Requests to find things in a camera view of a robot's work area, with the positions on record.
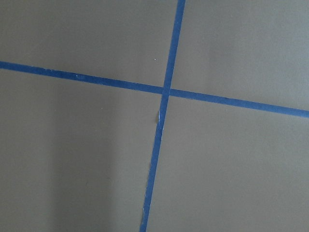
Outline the blue tape strip lengthwise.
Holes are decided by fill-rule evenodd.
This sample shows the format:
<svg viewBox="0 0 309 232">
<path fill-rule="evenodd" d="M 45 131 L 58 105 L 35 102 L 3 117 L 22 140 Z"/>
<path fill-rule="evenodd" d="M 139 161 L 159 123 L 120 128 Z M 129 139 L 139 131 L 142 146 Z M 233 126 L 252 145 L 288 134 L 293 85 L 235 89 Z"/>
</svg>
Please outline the blue tape strip lengthwise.
<svg viewBox="0 0 309 232">
<path fill-rule="evenodd" d="M 184 8 L 185 8 L 185 1 L 184 0 L 177 1 L 176 13 L 175 13 L 174 23 L 173 23 L 173 31 L 172 31 L 170 47 L 169 47 L 169 56 L 168 56 L 168 61 L 166 65 L 164 84 L 163 84 L 163 89 L 162 89 L 162 94 L 161 94 L 160 107 L 158 111 L 158 121 L 157 121 L 155 136 L 154 136 L 154 144 L 153 144 L 153 149 L 152 149 L 152 156 L 151 156 L 151 161 L 150 161 L 147 186 L 146 186 L 145 196 L 144 196 L 143 214 L 142 214 L 142 219 L 141 219 L 140 228 L 139 228 L 140 232 L 147 231 L 147 223 L 148 223 L 149 213 L 150 213 L 150 208 L 151 208 L 152 195 L 153 195 L 154 184 L 155 184 L 155 176 L 156 176 L 157 164 L 158 164 L 159 153 L 160 153 L 160 148 L 161 148 L 167 107 L 168 107 L 168 102 L 169 102 L 174 66 L 175 66 L 175 61 L 176 61 L 176 56 L 177 56 L 179 37 L 181 33 Z"/>
</svg>

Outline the blue tape strip crosswise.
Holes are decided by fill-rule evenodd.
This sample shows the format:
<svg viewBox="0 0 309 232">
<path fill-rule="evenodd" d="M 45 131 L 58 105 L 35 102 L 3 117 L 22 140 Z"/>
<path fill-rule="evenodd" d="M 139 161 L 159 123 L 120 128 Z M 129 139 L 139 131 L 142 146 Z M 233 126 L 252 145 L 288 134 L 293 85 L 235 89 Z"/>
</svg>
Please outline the blue tape strip crosswise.
<svg viewBox="0 0 309 232">
<path fill-rule="evenodd" d="M 138 91 L 154 93 L 154 94 L 163 93 L 163 88 L 158 87 L 158 86 L 133 83 L 133 82 L 122 81 L 122 80 L 114 80 L 114 79 L 109 79 L 109 78 L 103 78 L 103 77 L 97 77 L 97 76 L 91 76 L 91 75 L 79 74 L 79 73 L 73 73 L 73 72 L 52 70 L 52 69 L 47 69 L 47 68 L 40 68 L 40 67 L 35 67 L 35 66 L 28 66 L 28 65 L 16 64 L 16 63 L 4 62 L 4 61 L 0 62 L 0 68 L 5 69 L 5 70 L 22 72 L 22 73 L 50 76 L 50 77 L 55 77 L 55 78 L 68 79 L 68 80 L 92 83 L 92 84 L 103 85 L 103 86 L 111 86 L 111 87 L 118 87 L 118 88 L 124 88 L 124 89 L 138 90 Z M 238 99 L 226 98 L 226 97 L 215 96 L 215 95 L 208 95 L 208 94 L 203 94 L 203 93 L 196 93 L 196 92 L 173 89 L 173 88 L 170 90 L 170 95 L 173 97 L 186 98 L 186 99 L 192 99 L 192 100 L 203 101 L 203 102 L 211 102 L 211 103 L 217 103 L 217 104 L 223 104 L 223 105 L 230 105 L 230 106 L 248 108 L 248 109 L 259 110 L 259 111 L 267 111 L 267 112 L 272 112 L 272 113 L 305 117 L 305 118 L 309 117 L 308 110 L 283 107 L 283 106 L 277 106 L 277 105 L 271 105 L 271 104 L 266 104 L 266 103 L 253 102 L 253 101 L 238 100 Z"/>
</svg>

